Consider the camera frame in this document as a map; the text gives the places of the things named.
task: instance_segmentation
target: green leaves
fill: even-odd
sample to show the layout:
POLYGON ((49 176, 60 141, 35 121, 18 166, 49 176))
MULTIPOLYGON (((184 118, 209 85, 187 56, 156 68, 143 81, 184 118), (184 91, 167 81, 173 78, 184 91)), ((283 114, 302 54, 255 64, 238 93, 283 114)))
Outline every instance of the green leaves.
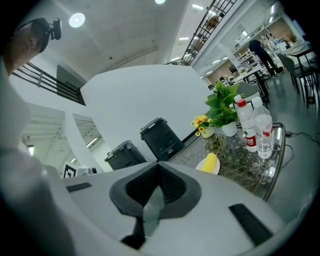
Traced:
POLYGON ((220 106, 221 100, 218 98, 217 95, 213 95, 210 99, 208 99, 205 104, 210 106, 211 108, 218 109, 220 106))
POLYGON ((218 118, 213 119, 211 124, 217 128, 221 128, 224 125, 222 121, 218 118))
POLYGON ((238 84, 226 87, 220 80, 216 83, 216 94, 208 96, 205 102, 211 107, 207 116, 212 119, 211 124, 215 127, 222 127, 238 119, 237 112, 230 105, 234 103, 234 97, 237 95, 238 84))
POLYGON ((238 87, 239 87, 239 84, 234 84, 234 85, 229 86, 227 89, 229 90, 229 92, 230 92, 231 94, 233 94, 234 96, 236 96, 236 95, 237 95, 238 87))

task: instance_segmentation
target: black trash bin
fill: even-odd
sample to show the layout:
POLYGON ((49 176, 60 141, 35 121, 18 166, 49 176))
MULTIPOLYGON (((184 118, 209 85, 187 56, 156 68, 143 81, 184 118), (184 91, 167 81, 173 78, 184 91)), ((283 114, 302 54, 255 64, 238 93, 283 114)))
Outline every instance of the black trash bin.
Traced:
POLYGON ((135 166, 147 161, 132 144, 131 140, 126 140, 121 143, 107 155, 108 156, 104 161, 111 166, 112 170, 135 166))
POLYGON ((168 161, 185 147, 162 117, 154 119, 141 128, 140 137, 159 161, 168 161))

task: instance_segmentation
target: potted plant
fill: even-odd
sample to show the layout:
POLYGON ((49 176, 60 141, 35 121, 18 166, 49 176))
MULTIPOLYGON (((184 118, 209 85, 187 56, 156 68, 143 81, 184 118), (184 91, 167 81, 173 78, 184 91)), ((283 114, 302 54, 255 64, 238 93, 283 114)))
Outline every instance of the potted plant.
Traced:
POLYGON ((209 138, 211 135, 213 135, 214 129, 211 127, 211 119, 209 119, 206 115, 197 116, 195 120, 191 123, 195 127, 195 135, 202 137, 209 138))
POLYGON ((231 137, 237 133, 236 121, 238 114, 233 107, 234 97, 237 94, 238 84, 226 87, 220 80, 216 84, 216 94, 208 96, 205 102, 211 107, 207 115, 212 118, 211 124, 222 128, 224 134, 231 137))

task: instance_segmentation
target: plastic water bottle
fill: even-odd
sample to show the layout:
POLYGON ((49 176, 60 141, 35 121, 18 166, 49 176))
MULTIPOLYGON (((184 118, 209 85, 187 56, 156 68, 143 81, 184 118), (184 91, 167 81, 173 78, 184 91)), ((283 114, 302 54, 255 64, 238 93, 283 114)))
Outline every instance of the plastic water bottle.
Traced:
POLYGON ((250 152, 257 151, 255 120, 251 104, 247 104, 245 99, 237 101, 237 113, 243 129, 246 148, 250 152))
POLYGON ((263 106, 260 97, 253 98, 252 104, 254 107, 253 117, 258 155, 262 159, 267 159, 271 156, 274 149, 272 117, 269 110, 263 106))

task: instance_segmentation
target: gray trash bin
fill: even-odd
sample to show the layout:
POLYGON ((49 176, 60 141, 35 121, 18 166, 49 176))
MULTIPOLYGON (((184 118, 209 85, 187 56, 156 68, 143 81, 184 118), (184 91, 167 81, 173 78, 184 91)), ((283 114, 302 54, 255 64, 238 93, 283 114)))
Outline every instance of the gray trash bin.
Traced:
POLYGON ((140 137, 159 161, 168 161, 185 147, 162 117, 152 120, 141 128, 140 137))
POLYGON ((121 143, 107 155, 104 161, 111 166, 112 170, 135 166, 147 161, 130 140, 121 143))

